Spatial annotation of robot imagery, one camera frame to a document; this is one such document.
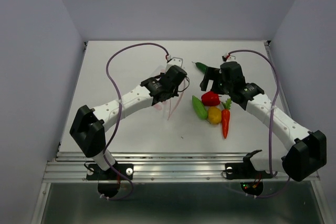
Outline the clear zip top bag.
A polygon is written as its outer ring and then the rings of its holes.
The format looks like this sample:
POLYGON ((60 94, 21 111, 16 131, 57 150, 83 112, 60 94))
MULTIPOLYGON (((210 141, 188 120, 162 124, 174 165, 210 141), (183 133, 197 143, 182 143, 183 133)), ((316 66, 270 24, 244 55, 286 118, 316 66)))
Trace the clear zip top bag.
POLYGON ((178 97, 170 98, 164 102, 159 102, 152 107, 152 110, 156 112, 156 114, 160 115, 165 121, 168 121, 172 114, 175 112, 177 107, 179 106, 181 99, 184 94, 184 89, 186 88, 186 79, 180 84, 178 90, 181 91, 178 94, 178 97))

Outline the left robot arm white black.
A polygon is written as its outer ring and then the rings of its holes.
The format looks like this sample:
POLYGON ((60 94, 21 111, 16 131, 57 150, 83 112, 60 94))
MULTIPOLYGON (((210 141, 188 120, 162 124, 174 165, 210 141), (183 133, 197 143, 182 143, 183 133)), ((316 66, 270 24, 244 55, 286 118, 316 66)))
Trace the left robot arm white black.
POLYGON ((99 166, 104 178, 113 178, 117 172, 116 160, 106 150, 106 132, 139 110, 177 97, 186 77, 180 66, 171 65, 165 73, 142 81, 118 99, 94 108, 83 105, 78 109, 69 133, 85 157, 92 158, 99 166))

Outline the red toy bell pepper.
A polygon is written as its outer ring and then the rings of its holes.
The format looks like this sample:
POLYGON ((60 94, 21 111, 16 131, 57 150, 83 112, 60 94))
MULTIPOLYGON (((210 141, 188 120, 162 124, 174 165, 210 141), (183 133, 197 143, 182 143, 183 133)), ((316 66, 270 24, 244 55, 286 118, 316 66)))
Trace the red toy bell pepper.
POLYGON ((218 106, 221 103, 219 95, 213 91, 204 93, 201 96, 201 102, 204 106, 218 106))

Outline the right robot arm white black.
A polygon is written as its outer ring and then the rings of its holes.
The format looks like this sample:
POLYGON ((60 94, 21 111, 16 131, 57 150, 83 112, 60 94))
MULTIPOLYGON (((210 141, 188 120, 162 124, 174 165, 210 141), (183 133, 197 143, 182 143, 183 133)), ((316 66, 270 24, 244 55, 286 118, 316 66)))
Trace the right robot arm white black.
POLYGON ((312 132, 301 126, 273 105, 262 88, 245 81, 239 63, 228 61, 219 68, 207 67, 201 90, 207 89, 210 80, 213 82, 211 91, 228 95, 232 102, 267 126, 287 150, 275 159, 262 157, 261 150, 252 151, 241 163, 226 165, 227 179, 252 179, 259 174, 271 178, 269 169, 272 168, 300 182, 327 163, 326 136, 319 130, 312 132))

